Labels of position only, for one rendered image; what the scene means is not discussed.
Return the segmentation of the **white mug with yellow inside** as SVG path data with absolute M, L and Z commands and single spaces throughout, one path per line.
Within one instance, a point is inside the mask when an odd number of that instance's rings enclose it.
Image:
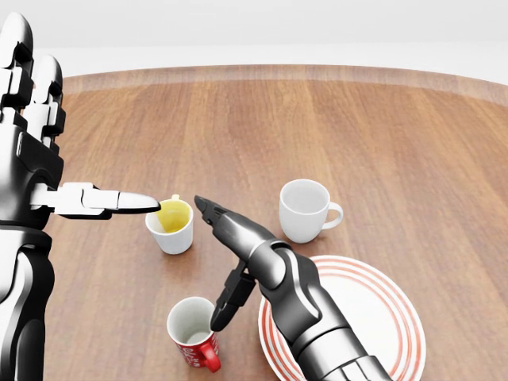
M 178 194 L 163 200 L 160 206 L 160 210 L 146 215 L 145 225 L 163 252 L 182 254 L 193 242 L 194 211 Z

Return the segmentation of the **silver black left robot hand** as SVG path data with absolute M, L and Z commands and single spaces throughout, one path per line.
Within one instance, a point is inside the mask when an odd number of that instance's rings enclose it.
M 12 12 L 0 30 L 0 225 L 43 229 L 50 214 L 107 220 L 160 210 L 145 194 L 61 181 L 64 160 L 56 144 L 66 121 L 61 66 L 46 56 L 36 77 L 32 70 L 33 32 L 24 16 Z

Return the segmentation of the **red mug with white print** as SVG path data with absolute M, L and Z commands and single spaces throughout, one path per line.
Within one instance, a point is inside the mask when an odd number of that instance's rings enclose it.
M 202 297 L 176 303 L 167 316 L 167 333 L 187 364 L 216 372 L 221 368 L 217 334 L 210 328 L 214 304 Z

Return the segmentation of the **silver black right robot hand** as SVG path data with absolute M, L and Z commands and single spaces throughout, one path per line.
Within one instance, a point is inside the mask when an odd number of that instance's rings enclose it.
M 320 283 L 316 264 L 296 253 L 262 225 L 216 202 L 195 196 L 195 205 L 213 235 L 238 258 L 219 296 L 210 327 L 219 332 L 233 319 L 254 287 L 270 302 L 272 318 L 290 346 L 348 326 Z

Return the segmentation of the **plain white mug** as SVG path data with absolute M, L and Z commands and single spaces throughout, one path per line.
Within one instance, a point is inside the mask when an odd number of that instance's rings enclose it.
M 286 183 L 279 194 L 279 222 L 294 243 L 312 241 L 322 230 L 332 229 L 344 218 L 342 207 L 330 200 L 329 191 L 311 179 Z

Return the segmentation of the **white plate with red rings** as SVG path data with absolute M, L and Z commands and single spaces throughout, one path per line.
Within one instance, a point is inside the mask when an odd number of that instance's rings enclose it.
M 426 342 L 421 320 L 402 289 L 365 262 L 314 256 L 321 285 L 354 333 L 394 381 L 421 381 Z

